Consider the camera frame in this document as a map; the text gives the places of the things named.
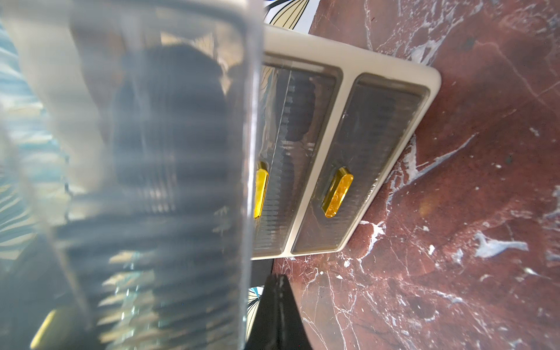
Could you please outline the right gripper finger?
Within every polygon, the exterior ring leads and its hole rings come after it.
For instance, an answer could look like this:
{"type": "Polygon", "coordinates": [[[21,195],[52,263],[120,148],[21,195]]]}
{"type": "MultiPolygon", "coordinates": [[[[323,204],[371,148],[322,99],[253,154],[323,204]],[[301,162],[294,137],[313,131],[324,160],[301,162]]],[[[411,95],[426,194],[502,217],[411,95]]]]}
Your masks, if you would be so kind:
{"type": "Polygon", "coordinates": [[[273,274],[267,278],[245,348],[311,348],[286,275],[273,274]]]}

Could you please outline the beige drawer organizer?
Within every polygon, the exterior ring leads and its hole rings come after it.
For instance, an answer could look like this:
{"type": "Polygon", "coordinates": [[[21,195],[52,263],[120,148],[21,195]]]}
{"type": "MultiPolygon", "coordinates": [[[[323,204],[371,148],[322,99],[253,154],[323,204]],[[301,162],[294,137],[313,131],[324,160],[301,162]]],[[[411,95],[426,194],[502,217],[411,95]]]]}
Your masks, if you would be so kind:
{"type": "MultiPolygon", "coordinates": [[[[367,209],[373,202],[383,185],[392,167],[397,162],[403,152],[408,141],[412,137],[414,131],[420,124],[422,118],[426,115],[427,110],[433,103],[441,86],[440,73],[431,67],[394,58],[388,55],[373,53],[367,50],[345,45],[329,39],[323,39],[317,36],[307,34],[299,34],[287,29],[280,29],[274,26],[267,26],[265,29],[265,52],[263,57],[264,66],[279,66],[287,69],[302,69],[304,71],[316,71],[321,74],[331,74],[337,78],[337,87],[331,99],[330,110],[328,112],[328,121],[322,132],[320,143],[316,149],[314,164],[309,173],[306,182],[306,188],[301,198],[300,206],[297,210],[295,220],[290,231],[284,252],[276,257],[254,258],[255,260],[266,260],[276,258],[294,258],[303,255],[293,255],[292,249],[297,238],[303,217],[306,213],[310,199],[313,195],[322,166],[325,163],[329,148],[332,144],[335,131],[342,118],[346,103],[349,100],[354,81],[362,74],[371,74],[388,80],[397,80],[406,83],[421,85],[429,89],[424,106],[419,111],[414,121],[405,132],[402,141],[395,150],[394,155],[390,158],[386,168],[379,177],[379,182],[375,185],[368,202],[360,212],[360,218],[354,223],[355,229],[363,218],[367,209]]],[[[260,111],[258,120],[258,129],[256,134],[256,198],[255,198],[255,220],[262,214],[262,205],[264,195],[268,183],[268,172],[259,160],[258,151],[260,149],[260,140],[262,137],[262,128],[260,125],[260,111]]],[[[343,245],[332,252],[341,251],[351,238],[349,235],[343,245]]],[[[322,254],[330,252],[316,252],[313,254],[322,254]]]]}

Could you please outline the clear bottom drawer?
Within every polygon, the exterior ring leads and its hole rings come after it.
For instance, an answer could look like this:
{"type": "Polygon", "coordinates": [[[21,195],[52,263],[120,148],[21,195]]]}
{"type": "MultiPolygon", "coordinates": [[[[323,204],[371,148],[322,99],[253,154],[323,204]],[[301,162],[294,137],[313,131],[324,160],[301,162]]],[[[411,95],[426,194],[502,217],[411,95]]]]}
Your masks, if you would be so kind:
{"type": "Polygon", "coordinates": [[[303,217],[293,255],[332,252],[343,245],[429,92],[421,85],[371,74],[357,77],[303,217]]]}

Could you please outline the clear middle drawer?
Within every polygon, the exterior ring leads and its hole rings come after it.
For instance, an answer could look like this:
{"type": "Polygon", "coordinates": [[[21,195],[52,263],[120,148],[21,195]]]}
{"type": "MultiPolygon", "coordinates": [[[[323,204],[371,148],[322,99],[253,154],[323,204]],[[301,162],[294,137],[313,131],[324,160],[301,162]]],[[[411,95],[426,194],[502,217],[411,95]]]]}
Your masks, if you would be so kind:
{"type": "Polygon", "coordinates": [[[331,74],[263,68],[258,160],[268,172],[268,183],[262,214],[255,220],[254,258],[284,252],[336,87],[331,74]]]}

